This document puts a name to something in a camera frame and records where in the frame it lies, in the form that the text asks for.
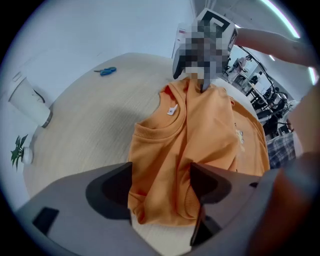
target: wooden table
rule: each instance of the wooden table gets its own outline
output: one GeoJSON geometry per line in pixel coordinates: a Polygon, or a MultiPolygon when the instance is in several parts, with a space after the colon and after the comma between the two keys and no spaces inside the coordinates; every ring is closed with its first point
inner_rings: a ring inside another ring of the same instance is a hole
{"type": "MultiPolygon", "coordinates": [[[[47,128],[38,128],[31,141],[34,160],[23,171],[30,197],[62,177],[126,162],[134,124],[158,107],[159,91],[173,80],[172,65],[170,58],[127,53],[72,83],[51,106],[53,116],[47,128]],[[94,72],[107,67],[117,71],[107,76],[94,72]]],[[[257,117],[248,98],[223,82],[216,81],[257,117]]],[[[163,255],[191,249],[193,226],[139,225],[135,217],[132,226],[163,255]]]]}
{"type": "Polygon", "coordinates": [[[251,89],[247,92],[247,94],[245,96],[249,96],[252,91],[254,90],[259,96],[260,98],[264,101],[264,103],[268,106],[268,102],[266,101],[265,97],[256,89],[255,85],[251,82],[248,82],[248,85],[251,86],[251,89]]]}
{"type": "Polygon", "coordinates": [[[243,84],[246,84],[246,81],[249,80],[249,77],[247,77],[247,75],[246,75],[246,73],[245,73],[244,71],[241,71],[241,72],[239,73],[239,75],[237,76],[237,78],[238,78],[239,76],[243,76],[243,77],[245,78],[245,80],[242,81],[241,85],[238,84],[239,86],[242,87],[243,84]]]}

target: blue scissors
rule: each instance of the blue scissors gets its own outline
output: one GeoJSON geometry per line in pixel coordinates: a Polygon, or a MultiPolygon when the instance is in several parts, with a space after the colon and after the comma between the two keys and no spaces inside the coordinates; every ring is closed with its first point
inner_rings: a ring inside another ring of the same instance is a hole
{"type": "Polygon", "coordinates": [[[115,66],[111,66],[102,70],[94,70],[94,72],[100,72],[100,76],[107,76],[115,72],[117,68],[115,66]]]}

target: checkered shirt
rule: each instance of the checkered shirt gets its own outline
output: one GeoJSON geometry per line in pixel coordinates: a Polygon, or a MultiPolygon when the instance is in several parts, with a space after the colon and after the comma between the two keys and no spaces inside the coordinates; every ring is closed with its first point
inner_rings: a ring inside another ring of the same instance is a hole
{"type": "Polygon", "coordinates": [[[287,133],[277,136],[267,143],[270,169],[277,169],[286,165],[286,163],[296,158],[294,136],[287,133]]]}

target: white pot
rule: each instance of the white pot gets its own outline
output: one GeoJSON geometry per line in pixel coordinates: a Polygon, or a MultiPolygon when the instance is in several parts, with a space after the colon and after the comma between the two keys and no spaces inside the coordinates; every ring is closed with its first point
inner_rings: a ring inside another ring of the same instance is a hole
{"type": "Polygon", "coordinates": [[[25,146],[23,150],[24,152],[23,152],[22,163],[29,165],[32,163],[32,160],[34,159],[34,153],[32,152],[31,148],[27,146],[25,146]]]}
{"type": "Polygon", "coordinates": [[[20,72],[12,79],[8,90],[8,101],[43,128],[51,120],[52,112],[20,72]]]}

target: potted plant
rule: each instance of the potted plant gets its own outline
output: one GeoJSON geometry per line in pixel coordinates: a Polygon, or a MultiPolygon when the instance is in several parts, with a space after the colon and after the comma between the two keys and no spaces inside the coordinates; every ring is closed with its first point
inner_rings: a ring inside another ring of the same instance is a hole
{"type": "Polygon", "coordinates": [[[21,139],[20,139],[20,136],[18,136],[18,138],[16,138],[15,140],[15,150],[11,151],[12,166],[14,166],[15,164],[15,167],[17,170],[18,170],[19,158],[21,158],[21,162],[23,162],[24,164],[31,164],[34,157],[33,152],[29,147],[27,146],[23,147],[27,136],[28,134],[21,139]]]}

